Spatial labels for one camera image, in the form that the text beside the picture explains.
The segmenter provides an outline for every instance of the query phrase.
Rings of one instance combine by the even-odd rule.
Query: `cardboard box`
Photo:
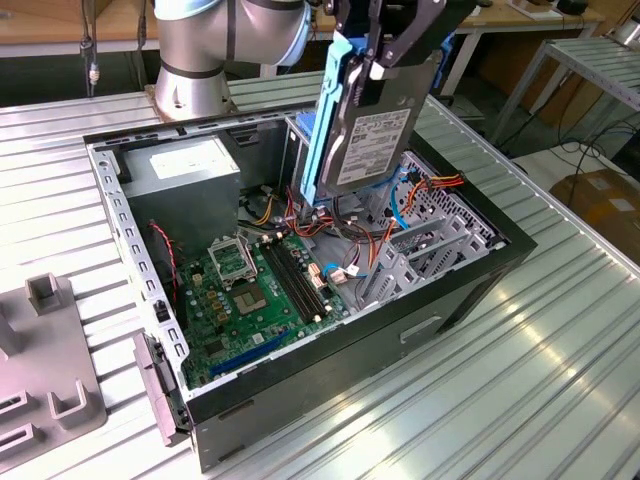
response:
[[[55,18],[68,22],[82,21],[82,0],[0,0],[0,10],[29,13],[39,17]],[[91,15],[91,6],[95,1],[96,14],[111,3],[111,0],[86,0],[87,16]]]
[[[551,188],[565,205],[573,175]],[[640,265],[640,192],[613,170],[578,175],[571,210]]]

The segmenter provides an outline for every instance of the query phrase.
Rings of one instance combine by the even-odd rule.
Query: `yellow cable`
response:
[[[431,180],[452,180],[454,178],[458,178],[460,177],[460,174],[458,175],[451,175],[449,177],[431,177]]]
[[[267,211],[264,212],[264,215],[260,220],[254,222],[254,225],[264,225],[269,221],[269,217],[271,217],[271,207],[273,205],[273,197],[269,197],[269,203],[267,204]]]

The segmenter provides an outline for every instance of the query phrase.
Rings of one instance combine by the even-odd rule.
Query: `ram slot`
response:
[[[289,251],[281,244],[266,245],[261,250],[302,321],[312,323],[316,316],[326,315],[322,302],[307,282],[306,277],[291,260]]]

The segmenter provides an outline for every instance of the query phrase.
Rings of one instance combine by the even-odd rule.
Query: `motherboard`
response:
[[[349,316],[296,235],[216,242],[182,265],[190,389]]]

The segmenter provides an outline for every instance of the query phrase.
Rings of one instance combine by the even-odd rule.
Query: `aluminum table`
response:
[[[508,125],[511,115],[525,92],[535,80],[542,64],[552,58],[560,63],[545,91],[540,94],[532,111],[547,101],[569,70],[600,87],[615,99],[640,110],[640,52],[635,52],[609,38],[546,40],[540,45],[522,78],[514,88],[498,116],[491,142],[496,143]]]
[[[317,97],[321,74],[232,83],[242,109]],[[162,445],[142,328],[81,135],[155,124],[144,94],[0,110],[0,289],[71,278],[109,419],[7,472],[60,478],[632,478],[638,268],[428,100],[416,129],[538,243],[461,325],[205,475]]]

